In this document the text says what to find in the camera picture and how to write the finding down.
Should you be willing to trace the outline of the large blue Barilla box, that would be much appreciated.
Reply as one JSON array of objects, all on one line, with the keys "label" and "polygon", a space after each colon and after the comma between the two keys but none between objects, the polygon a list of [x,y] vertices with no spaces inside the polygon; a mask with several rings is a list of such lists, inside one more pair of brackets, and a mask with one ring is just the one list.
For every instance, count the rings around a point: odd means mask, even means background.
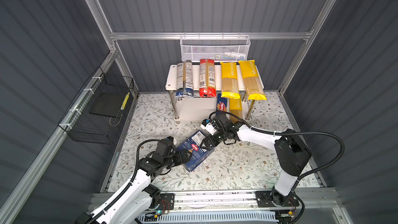
[{"label": "large blue Barilla box", "polygon": [[212,150],[206,150],[200,147],[202,140],[205,138],[205,134],[201,130],[198,130],[177,147],[177,150],[186,149],[192,154],[189,162],[183,165],[188,172],[193,172],[205,159],[212,154]]}]

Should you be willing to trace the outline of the slim blue Barilla spaghetti box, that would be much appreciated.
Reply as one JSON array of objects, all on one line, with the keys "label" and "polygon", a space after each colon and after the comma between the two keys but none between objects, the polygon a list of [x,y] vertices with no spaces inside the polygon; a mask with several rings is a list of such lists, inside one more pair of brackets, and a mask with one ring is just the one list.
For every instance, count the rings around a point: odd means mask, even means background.
[{"label": "slim blue Barilla spaghetti box", "polygon": [[228,110],[228,99],[217,93],[216,111],[226,112]]}]

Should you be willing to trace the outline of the yellow Pastatime spaghetti bag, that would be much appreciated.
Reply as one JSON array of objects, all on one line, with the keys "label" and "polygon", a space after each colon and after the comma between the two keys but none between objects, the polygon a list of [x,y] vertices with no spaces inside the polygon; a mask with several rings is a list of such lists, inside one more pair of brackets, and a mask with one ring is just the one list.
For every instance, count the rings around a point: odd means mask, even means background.
[{"label": "yellow Pastatime spaghetti bag", "polygon": [[263,101],[267,100],[261,86],[261,79],[254,60],[239,61],[241,75],[246,88],[247,99]]},{"label": "yellow Pastatime spaghetti bag", "polygon": [[229,99],[240,99],[237,68],[234,62],[221,62],[221,96]]}]

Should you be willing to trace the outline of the red spaghetti bag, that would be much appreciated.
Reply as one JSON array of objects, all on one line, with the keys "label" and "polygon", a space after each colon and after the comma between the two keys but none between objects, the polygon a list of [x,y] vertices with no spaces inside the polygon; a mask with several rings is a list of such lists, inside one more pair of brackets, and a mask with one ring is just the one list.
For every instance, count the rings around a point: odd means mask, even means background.
[{"label": "red spaghetti bag", "polygon": [[215,82],[215,62],[212,59],[200,60],[200,97],[217,97]]}]

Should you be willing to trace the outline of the dark blue spaghetti bag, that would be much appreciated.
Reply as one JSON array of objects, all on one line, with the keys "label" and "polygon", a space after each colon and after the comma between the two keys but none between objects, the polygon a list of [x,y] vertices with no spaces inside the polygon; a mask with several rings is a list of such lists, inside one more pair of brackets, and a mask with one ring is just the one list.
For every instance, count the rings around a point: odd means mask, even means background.
[{"label": "dark blue spaghetti bag", "polygon": [[192,62],[184,61],[177,64],[176,97],[194,97]]}]

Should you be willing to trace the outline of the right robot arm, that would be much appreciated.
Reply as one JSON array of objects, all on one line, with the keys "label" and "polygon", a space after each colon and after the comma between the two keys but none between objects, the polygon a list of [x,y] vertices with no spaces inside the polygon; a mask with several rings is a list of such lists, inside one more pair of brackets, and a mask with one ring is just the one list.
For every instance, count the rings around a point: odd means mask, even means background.
[{"label": "right robot arm", "polygon": [[251,126],[243,119],[234,123],[227,117],[237,118],[231,113],[217,111],[215,115],[201,123],[201,128],[209,135],[202,140],[200,147],[212,150],[220,143],[227,145],[227,140],[233,140],[235,143],[254,143],[275,152],[281,171],[268,198],[275,206],[284,206],[294,197],[299,177],[312,156],[304,141],[291,129],[285,132],[266,131]]}]

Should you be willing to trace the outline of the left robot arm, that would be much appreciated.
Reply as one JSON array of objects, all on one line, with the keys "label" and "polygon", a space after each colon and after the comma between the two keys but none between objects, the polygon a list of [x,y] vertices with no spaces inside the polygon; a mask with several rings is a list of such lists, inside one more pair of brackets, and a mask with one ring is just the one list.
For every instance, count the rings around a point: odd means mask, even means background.
[{"label": "left robot arm", "polygon": [[142,212],[155,209],[160,202],[160,190],[151,183],[164,170],[188,163],[192,152],[178,150],[174,139],[150,139],[140,143],[136,151],[133,174],[100,207],[91,214],[82,213],[76,224],[130,224]]}]

